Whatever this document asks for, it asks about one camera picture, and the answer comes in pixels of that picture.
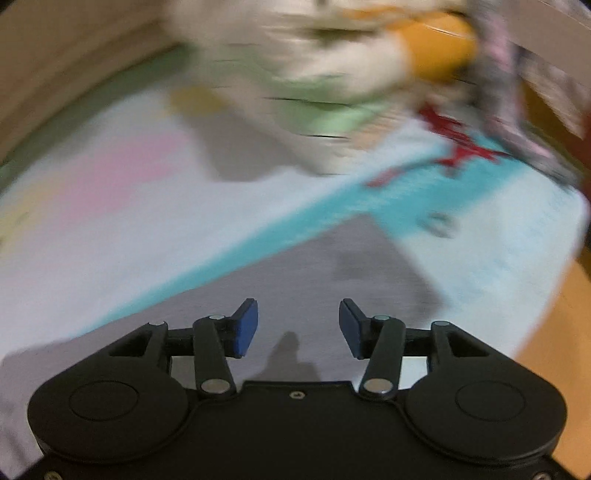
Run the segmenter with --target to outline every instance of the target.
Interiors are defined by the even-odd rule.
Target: red pattern
[[[472,137],[463,131],[465,125],[462,122],[448,116],[439,115],[435,107],[430,103],[426,103],[418,113],[428,123],[428,128],[431,132],[449,138],[454,142],[454,149],[451,156],[435,161],[437,165],[445,167],[448,173],[453,173],[464,165],[464,163],[476,158],[483,158],[484,160],[498,164],[499,157],[510,156],[506,152],[491,150],[477,145]],[[400,168],[389,168],[373,180],[367,182],[365,186],[370,188],[385,187],[402,175],[402,173],[404,171]]]
[[[393,179],[402,175],[402,170],[400,168],[389,168],[388,170],[384,170],[381,172],[377,177],[373,180],[370,180],[365,184],[366,187],[376,189],[385,187],[388,185]]]
[[[470,135],[457,130],[458,128],[464,128],[462,122],[448,116],[439,115],[435,107],[430,103],[426,103],[418,111],[418,114],[429,124],[429,130],[431,132],[443,135],[458,143],[473,144]]]

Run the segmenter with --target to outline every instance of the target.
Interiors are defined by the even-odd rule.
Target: wooden floor
[[[591,252],[566,274],[554,307],[519,361],[564,395],[569,418],[554,457],[579,479],[591,478]]]

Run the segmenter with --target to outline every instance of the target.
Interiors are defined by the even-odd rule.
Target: circular cover
[[[140,358],[101,356],[43,384],[28,407],[45,448],[70,459],[114,463],[146,455],[182,424],[183,387]]]
[[[566,405],[525,368],[488,358],[451,361],[408,392],[415,427],[446,453],[480,464],[509,464],[551,453]]]

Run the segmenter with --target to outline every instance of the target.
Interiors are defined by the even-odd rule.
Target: stuffed toy
[[[174,0],[198,75],[321,173],[344,173],[425,102],[475,96],[484,132],[562,184],[522,128],[502,0]]]

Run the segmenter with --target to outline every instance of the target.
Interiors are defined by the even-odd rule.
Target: gray surface
[[[190,326],[214,313],[231,314],[247,297],[259,302],[259,328],[246,357],[230,361],[245,379],[358,380],[365,363],[351,357],[337,321],[351,297],[368,315],[387,313],[424,326],[440,306],[435,292],[366,216],[190,290],[80,338],[6,357],[0,367],[0,468],[20,473],[39,452],[26,422],[26,403],[45,380],[144,323]],[[173,375],[191,386],[191,359]]]

